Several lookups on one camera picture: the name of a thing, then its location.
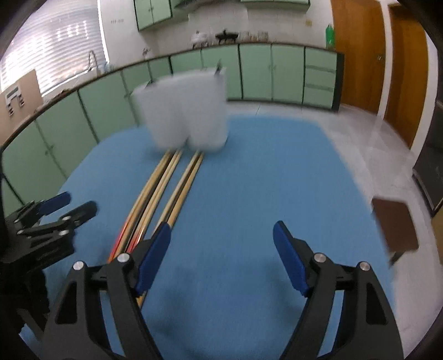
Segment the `wooden door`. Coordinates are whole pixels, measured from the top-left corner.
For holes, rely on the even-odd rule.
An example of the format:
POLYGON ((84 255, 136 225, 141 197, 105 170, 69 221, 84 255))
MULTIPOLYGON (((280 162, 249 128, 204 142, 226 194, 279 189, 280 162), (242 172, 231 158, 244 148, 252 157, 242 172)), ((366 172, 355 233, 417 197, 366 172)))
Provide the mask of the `wooden door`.
POLYGON ((426 98, 429 68, 426 33, 408 8, 391 5, 389 14, 393 62, 384 119, 411 148, 426 98))
POLYGON ((379 1, 331 2, 336 51, 344 55, 343 104, 377 113, 385 69, 385 33, 379 1))

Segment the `black wok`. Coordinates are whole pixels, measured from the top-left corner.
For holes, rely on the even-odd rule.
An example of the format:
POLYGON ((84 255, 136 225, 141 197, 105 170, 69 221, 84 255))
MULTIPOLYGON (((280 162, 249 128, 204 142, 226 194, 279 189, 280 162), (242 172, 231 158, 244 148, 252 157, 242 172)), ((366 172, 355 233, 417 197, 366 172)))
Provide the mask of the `black wok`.
POLYGON ((226 29, 215 35, 215 39, 218 41, 218 44, 236 43, 238 37, 238 32, 229 32, 226 29))

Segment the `green upper kitchen cabinets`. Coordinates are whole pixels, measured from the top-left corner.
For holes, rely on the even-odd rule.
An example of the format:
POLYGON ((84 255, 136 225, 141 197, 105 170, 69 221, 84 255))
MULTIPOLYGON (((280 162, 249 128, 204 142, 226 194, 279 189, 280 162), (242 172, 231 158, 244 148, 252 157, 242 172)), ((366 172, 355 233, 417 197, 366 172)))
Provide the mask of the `green upper kitchen cabinets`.
MULTIPOLYGON (((224 3, 224 1, 133 1, 137 30, 155 28, 166 22, 179 22, 200 7, 224 3)), ((238 1, 247 7, 288 7, 291 10, 306 12, 311 1, 238 1)))

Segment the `black chopstick silver band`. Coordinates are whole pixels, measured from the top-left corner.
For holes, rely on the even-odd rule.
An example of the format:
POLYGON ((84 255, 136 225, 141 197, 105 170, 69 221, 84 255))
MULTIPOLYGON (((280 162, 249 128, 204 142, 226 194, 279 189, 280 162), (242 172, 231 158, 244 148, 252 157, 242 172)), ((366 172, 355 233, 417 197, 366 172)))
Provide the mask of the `black chopstick silver band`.
POLYGON ((124 253, 128 250, 132 239, 135 234, 141 228, 143 223, 143 217, 150 206, 151 199, 153 198, 154 191, 150 191, 143 196, 139 196, 135 202, 128 219, 125 223, 125 228, 122 230, 121 240, 119 243, 119 253, 124 253))

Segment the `white cooking pot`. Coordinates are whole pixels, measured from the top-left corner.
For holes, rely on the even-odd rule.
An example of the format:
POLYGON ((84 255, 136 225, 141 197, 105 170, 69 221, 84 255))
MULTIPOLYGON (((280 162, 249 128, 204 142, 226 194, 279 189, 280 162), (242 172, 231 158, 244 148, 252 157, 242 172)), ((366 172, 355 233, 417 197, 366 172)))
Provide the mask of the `white cooking pot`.
POLYGON ((212 35, 207 32, 196 31, 191 36, 192 49, 205 48, 212 45, 212 35))

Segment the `window blind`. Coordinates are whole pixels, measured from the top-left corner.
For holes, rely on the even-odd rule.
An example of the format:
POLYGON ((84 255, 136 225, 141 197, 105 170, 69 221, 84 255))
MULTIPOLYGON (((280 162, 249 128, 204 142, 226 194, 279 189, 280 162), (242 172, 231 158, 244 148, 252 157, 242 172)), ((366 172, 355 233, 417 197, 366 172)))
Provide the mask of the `window blind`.
POLYGON ((1 90, 35 70, 45 93, 87 71, 93 50, 100 69, 109 56, 100 1, 46 1, 20 28, 1 58, 1 90))

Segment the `white twin utensil holder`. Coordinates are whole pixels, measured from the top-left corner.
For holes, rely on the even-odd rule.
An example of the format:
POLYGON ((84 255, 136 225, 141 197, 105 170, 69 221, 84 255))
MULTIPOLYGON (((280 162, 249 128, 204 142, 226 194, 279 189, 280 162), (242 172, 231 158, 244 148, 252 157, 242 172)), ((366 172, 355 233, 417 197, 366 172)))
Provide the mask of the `white twin utensil holder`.
POLYGON ((217 151, 228 139, 226 80, 220 65, 186 71, 144 83, 130 99, 157 149, 217 151))

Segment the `blue table mat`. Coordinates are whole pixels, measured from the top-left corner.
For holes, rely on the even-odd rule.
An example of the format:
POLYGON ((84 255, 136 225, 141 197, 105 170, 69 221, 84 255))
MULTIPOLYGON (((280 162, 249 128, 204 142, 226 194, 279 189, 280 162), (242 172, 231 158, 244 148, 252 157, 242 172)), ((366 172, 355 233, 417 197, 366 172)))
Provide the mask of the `blue table mat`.
MULTIPOLYGON (((394 305, 384 240, 332 142, 312 122, 233 116, 223 149, 204 156, 179 212, 142 314, 164 359, 278 359, 305 298, 272 240, 291 234, 335 263, 367 261, 394 305)), ((100 142, 59 192, 98 214, 77 229, 75 253, 44 270, 50 306, 77 260, 106 263, 121 227, 162 157, 144 127, 100 142)))

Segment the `wooden chopstick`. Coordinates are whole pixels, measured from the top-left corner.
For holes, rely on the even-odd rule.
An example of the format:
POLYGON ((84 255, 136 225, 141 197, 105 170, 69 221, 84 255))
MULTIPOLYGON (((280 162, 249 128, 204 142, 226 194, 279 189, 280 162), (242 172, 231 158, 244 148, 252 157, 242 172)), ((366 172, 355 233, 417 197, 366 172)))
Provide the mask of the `wooden chopstick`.
MULTIPOLYGON (((173 193, 170 195, 167 204, 164 206, 163 212, 157 224, 154 226, 152 235, 161 228, 163 225, 168 225, 170 229, 174 227, 176 220, 178 218, 179 212, 181 211, 183 204, 188 196, 188 193, 193 185, 194 179, 200 168, 204 159, 204 153, 201 151, 196 151, 191 160, 189 161, 186 169, 181 175, 173 193)), ((140 241, 136 247, 131 251, 131 253, 137 257, 143 255, 143 251, 150 247, 150 243, 146 243, 146 235, 144 240, 140 241)))
POLYGON ((150 197, 153 195, 154 190, 157 187, 157 184, 160 181, 160 178, 163 172, 166 170, 168 163, 171 161, 173 157, 173 153, 171 151, 166 151, 158 165, 153 170, 153 173, 149 177, 148 181, 144 185, 142 191, 137 197, 134 205, 132 206, 131 211, 128 214, 128 217, 123 224, 123 227, 115 241, 112 251, 108 256, 107 262, 110 263, 116 256, 118 256, 122 251, 127 247, 128 242, 131 240, 132 234, 140 220, 140 216, 142 215, 147 203, 150 200, 150 197))
POLYGON ((158 207, 158 204, 163 196, 163 193, 168 186, 168 182, 171 179, 171 176, 173 175, 176 166, 178 165, 180 158, 182 156, 182 151, 177 150, 173 153, 173 157, 171 158, 171 161, 168 163, 166 170, 163 172, 159 183, 157 184, 156 189, 154 190, 153 198, 151 199, 150 206, 148 207, 144 217, 143 217, 143 223, 141 224, 141 228, 137 231, 135 234, 135 237, 132 239, 132 243, 130 244, 128 250, 126 252, 131 252, 136 245, 144 240, 146 231, 149 228, 149 225, 151 223, 151 220, 153 218, 153 215, 155 214, 155 211, 158 207))

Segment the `cardboard box with printing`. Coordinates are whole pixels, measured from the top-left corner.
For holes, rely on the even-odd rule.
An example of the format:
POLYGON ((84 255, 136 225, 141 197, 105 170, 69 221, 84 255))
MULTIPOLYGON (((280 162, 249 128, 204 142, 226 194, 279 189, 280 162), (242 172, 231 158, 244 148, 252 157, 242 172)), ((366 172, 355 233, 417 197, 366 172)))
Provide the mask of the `cardboard box with printing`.
POLYGON ((29 71, 7 87, 1 93, 0 101, 0 140, 3 145, 19 125, 43 105, 36 71, 29 71))

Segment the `brown wooden stool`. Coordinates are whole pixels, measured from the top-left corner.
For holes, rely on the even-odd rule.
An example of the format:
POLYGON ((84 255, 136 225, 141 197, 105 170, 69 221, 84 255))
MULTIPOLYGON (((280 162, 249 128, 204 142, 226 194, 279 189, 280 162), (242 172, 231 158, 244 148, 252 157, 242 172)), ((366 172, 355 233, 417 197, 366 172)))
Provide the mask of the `brown wooden stool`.
POLYGON ((403 201, 373 197, 372 212, 384 236, 392 267, 405 253, 419 248, 418 236, 409 207, 403 201))

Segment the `chrome sink faucet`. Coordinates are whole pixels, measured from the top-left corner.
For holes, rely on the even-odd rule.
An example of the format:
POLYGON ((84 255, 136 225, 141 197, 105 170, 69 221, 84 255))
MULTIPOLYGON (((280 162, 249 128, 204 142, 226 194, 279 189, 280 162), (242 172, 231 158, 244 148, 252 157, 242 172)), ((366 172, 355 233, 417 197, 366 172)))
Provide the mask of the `chrome sink faucet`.
POLYGON ((98 64, 97 56, 93 50, 89 50, 88 52, 88 67, 87 71, 95 71, 96 76, 101 75, 100 67, 98 64))

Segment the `green plastic bottle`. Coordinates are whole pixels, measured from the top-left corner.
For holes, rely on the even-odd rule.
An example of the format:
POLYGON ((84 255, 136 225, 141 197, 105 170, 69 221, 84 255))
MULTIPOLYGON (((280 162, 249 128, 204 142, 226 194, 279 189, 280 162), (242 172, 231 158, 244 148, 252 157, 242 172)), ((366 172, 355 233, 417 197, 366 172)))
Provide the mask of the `green plastic bottle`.
POLYGON ((335 50, 336 48, 335 30, 332 24, 329 24, 325 29, 325 40, 326 40, 326 48, 328 50, 335 50))

